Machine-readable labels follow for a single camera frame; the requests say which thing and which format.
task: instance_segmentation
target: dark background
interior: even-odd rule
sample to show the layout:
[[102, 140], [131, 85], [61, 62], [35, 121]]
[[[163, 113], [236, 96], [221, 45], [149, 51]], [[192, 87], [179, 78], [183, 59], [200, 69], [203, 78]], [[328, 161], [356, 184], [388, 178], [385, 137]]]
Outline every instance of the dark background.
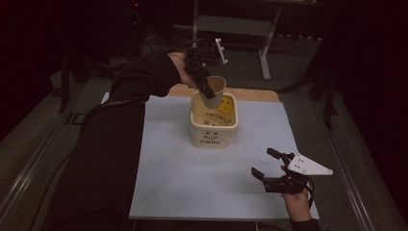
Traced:
[[[191, 2], [149, 1], [139, 13], [169, 36], [168, 25], [191, 22]], [[408, 218], [404, 145], [408, 8], [405, 1], [370, 1], [360, 6], [358, 12], [336, 20], [313, 65], [319, 68], [340, 62], [335, 71], [336, 89], [401, 213]], [[107, 50], [126, 50], [130, 6], [123, 1], [2, 1], [0, 9], [0, 141], [53, 90], [48, 77], [60, 69], [65, 49], [75, 48], [102, 62], [107, 61]], [[145, 30], [139, 33], [142, 37]], [[343, 49], [345, 39], [350, 39], [350, 52], [344, 59], [329, 59]]]

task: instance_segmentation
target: black cloth sleeve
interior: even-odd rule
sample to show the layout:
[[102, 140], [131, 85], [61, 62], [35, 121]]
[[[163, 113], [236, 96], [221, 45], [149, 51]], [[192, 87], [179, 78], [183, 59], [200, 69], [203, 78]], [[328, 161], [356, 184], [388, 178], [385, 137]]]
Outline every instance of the black cloth sleeve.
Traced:
[[309, 219], [299, 222], [291, 220], [291, 226], [293, 231], [321, 231], [319, 223], [316, 219]]
[[136, 104], [95, 114], [76, 142], [40, 230], [127, 230], [139, 166], [144, 102], [166, 96], [180, 74], [163, 50], [134, 58], [116, 77], [109, 101]]

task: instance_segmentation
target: white bracket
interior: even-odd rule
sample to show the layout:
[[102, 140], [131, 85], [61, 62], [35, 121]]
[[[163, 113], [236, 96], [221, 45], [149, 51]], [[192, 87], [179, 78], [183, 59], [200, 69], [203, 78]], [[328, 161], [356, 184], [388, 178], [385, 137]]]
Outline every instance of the white bracket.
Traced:
[[221, 38], [216, 38], [216, 44], [217, 44], [219, 54], [221, 55], [221, 58], [222, 58], [222, 63], [226, 64], [228, 63], [228, 60], [225, 60], [224, 58], [224, 53], [223, 53], [224, 47], [219, 44], [220, 42], [221, 42]]
[[288, 169], [302, 175], [332, 175], [333, 170], [297, 153], [294, 154]]

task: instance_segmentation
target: plastic container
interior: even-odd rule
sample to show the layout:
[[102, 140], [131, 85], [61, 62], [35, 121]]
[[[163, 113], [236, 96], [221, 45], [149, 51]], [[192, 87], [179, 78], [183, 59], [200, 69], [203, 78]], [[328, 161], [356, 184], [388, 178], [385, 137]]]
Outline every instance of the plastic container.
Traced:
[[209, 109], [199, 92], [191, 97], [191, 144], [200, 148], [226, 148], [239, 131], [237, 102], [234, 95], [224, 93], [221, 105]]

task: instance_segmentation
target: wooden table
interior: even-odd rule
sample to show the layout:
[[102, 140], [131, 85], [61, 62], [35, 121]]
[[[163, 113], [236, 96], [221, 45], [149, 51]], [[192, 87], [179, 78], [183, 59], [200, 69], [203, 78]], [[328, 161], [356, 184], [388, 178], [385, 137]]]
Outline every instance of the wooden table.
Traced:
[[[170, 89], [169, 96], [191, 97], [196, 90], [189, 89], [186, 85], [176, 85]], [[233, 94], [238, 100], [280, 102], [278, 94], [272, 90], [247, 90], [226, 88], [226, 93]]]

